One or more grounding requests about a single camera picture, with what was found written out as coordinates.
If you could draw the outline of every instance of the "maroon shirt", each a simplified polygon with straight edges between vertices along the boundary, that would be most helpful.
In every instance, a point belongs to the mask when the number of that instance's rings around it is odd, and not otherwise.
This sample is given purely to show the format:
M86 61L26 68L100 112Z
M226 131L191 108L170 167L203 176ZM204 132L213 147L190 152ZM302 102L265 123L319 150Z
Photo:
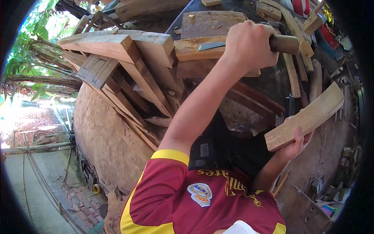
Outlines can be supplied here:
M153 154L125 205L123 234L212 234L237 220L259 233L285 233L272 193L249 192L229 170L188 171L188 161L176 150Z

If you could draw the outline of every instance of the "pipe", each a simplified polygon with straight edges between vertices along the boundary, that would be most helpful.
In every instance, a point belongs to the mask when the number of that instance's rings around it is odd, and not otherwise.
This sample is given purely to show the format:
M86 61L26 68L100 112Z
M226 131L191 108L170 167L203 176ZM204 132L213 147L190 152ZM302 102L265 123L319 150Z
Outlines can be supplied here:
M43 149L53 149L63 146L69 146L71 145L71 142L61 142L61 143L54 143L54 144L47 144L47 145L33 145L30 146L30 150L43 150ZM1 149L2 154L12 154L12 153L18 153L22 151L27 151L27 147L18 147L18 148L8 148L8 149Z

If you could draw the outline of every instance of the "workbench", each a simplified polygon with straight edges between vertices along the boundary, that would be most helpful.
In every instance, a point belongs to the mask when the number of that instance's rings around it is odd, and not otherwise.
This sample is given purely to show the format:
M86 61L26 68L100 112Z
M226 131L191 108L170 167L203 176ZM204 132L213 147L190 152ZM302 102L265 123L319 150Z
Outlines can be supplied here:
M294 11L287 8L293 17L299 16ZM220 5L206 7L201 3L201 0L191 0L189 4L182 10L182 12L177 16L174 22L170 25L166 34L170 34L173 40L180 40L181 34L175 34L174 28L182 28L183 13L186 12L196 12L196 11L206 11L206 10L225 10L244 13L248 19L258 22L267 22L267 20L261 15L256 14L256 1L250 0L222 0ZM256 78L242 78L241 82L261 91L274 101L278 102L282 106L286 106L286 97L291 93L290 82L288 78L288 73L283 56L280 55L278 63L274 67L268 67L261 69L261 75Z

